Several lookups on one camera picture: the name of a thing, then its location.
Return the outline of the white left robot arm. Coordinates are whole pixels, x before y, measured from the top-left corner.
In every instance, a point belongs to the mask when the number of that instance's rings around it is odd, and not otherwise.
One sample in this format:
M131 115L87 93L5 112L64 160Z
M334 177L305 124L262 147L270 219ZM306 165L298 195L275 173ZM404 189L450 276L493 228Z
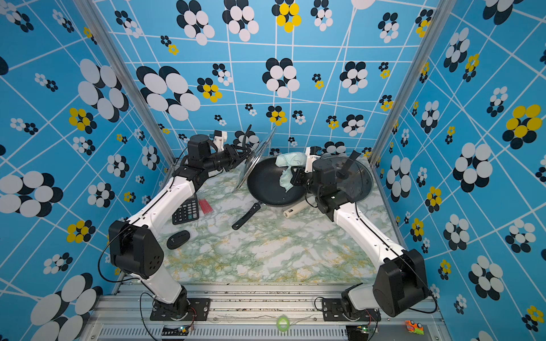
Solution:
M109 227L111 262L139 280L159 303L180 314L186 310L187 291L164 266L158 238L167 221L195 195L214 171L231 171L246 161L253 150L246 143L224 144L221 132L211 139L204 134L190 138L180 166L159 193L126 222Z

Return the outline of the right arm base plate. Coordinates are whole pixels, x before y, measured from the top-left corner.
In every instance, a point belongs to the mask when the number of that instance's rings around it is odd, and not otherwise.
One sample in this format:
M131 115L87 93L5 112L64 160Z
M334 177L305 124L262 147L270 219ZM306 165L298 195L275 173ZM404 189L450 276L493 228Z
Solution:
M382 321L378 309L358 310L343 298L321 298L320 301L320 310L325 322L376 323Z

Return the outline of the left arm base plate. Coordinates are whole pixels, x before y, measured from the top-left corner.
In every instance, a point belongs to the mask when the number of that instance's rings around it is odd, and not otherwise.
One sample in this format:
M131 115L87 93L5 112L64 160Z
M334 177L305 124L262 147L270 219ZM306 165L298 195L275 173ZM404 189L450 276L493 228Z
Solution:
M210 298L189 298L185 302L173 304L155 300L151 321L207 321L210 311Z

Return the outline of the light green cloth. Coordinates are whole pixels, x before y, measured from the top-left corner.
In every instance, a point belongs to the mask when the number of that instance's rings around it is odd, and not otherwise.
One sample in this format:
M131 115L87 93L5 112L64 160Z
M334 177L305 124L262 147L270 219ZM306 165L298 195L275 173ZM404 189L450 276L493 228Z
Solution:
M293 178L291 168L305 166L306 162L307 156L301 152L284 153L277 156L275 165L283 169L279 183L286 192L294 187L291 184L291 179Z

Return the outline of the glass lid of wok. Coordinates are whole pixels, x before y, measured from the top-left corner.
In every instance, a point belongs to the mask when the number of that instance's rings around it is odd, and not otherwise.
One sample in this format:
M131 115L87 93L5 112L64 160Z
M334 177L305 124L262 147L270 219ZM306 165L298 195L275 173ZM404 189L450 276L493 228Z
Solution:
M328 170L334 171L337 190L347 194L351 202L364 200L373 190L371 171L359 160L361 156L361 153L353 151L350 156L328 154L320 158L320 161L327 162Z

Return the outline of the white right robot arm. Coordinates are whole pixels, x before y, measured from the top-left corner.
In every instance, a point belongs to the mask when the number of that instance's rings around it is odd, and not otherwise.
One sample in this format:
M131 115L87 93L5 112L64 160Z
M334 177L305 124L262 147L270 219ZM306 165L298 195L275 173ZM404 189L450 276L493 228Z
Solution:
M376 227L357 203L373 189L373 176L360 161L329 156L310 167L292 166L291 184L315 198L318 210L341 227L368 255L376 268L371 295L379 308L395 317L432 294L425 260L416 250L406 250Z

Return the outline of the glass lid of frying pan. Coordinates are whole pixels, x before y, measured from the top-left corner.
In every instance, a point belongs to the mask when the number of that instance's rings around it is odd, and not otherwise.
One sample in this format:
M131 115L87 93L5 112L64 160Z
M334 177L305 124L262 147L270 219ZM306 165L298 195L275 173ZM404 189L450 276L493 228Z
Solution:
M249 158L244 163L244 168L241 171L240 178L237 182L237 185L234 187L234 190L233 190L234 193L237 192L243 186L243 184L246 182L246 180L248 179L249 175L252 173L254 168L263 159L266 150L269 149L271 145L272 138L276 134L276 131L277 131L277 128L274 127L269 133L267 139L260 142L258 147L251 150Z

